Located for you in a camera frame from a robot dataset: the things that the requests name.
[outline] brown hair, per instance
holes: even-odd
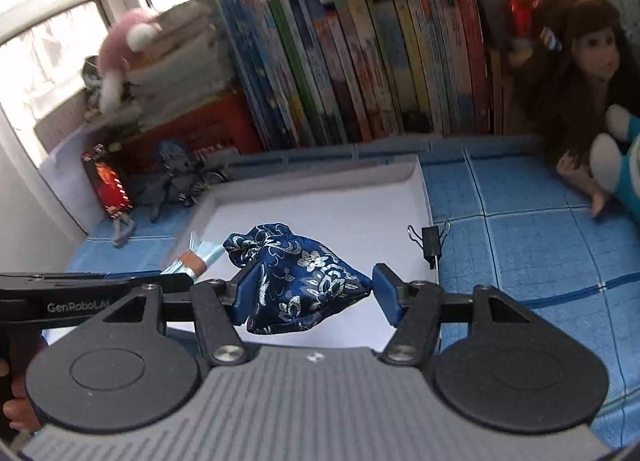
[[[569,152],[587,161],[593,139],[604,132],[590,82],[575,65],[574,40],[612,28],[620,52],[620,67],[609,82],[607,106],[621,104],[640,114],[640,70],[620,26],[620,13],[607,0],[545,0],[536,11],[536,25],[549,28],[562,44],[560,51],[537,42],[531,57],[514,77],[514,100],[536,124],[553,164]]]

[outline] white tray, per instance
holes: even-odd
[[[415,156],[390,165],[349,163],[259,180],[216,186],[202,200],[177,240],[168,262],[188,246],[191,232],[221,243],[265,223],[284,223],[296,235],[321,242],[367,276],[386,263],[405,281],[437,281],[407,226],[430,226],[431,211],[422,169]],[[200,280],[230,279],[238,269],[228,255]],[[172,327],[193,330],[192,323]],[[373,294],[304,332],[254,335],[238,327],[245,341],[311,347],[368,346],[381,351],[394,332]]]

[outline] floral pattern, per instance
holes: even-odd
[[[311,329],[367,297],[371,280],[329,248],[294,235],[282,223],[231,234],[224,243],[237,267],[257,260],[260,276],[247,331],[274,334]]]

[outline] black binder clip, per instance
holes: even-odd
[[[407,226],[409,238],[422,249],[424,260],[429,263],[431,269],[436,270],[436,278],[438,278],[438,263],[442,257],[442,247],[451,230],[451,221],[444,221],[442,231],[437,226],[422,228],[422,236],[418,235],[412,225]]]

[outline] black circular pad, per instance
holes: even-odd
[[[196,361],[179,344],[137,324],[70,333],[29,366],[26,387],[53,424],[83,433],[150,425],[196,390]]]
[[[609,387],[606,368],[572,341],[461,340],[437,358],[435,383],[454,410],[485,427],[553,433],[595,416]]]

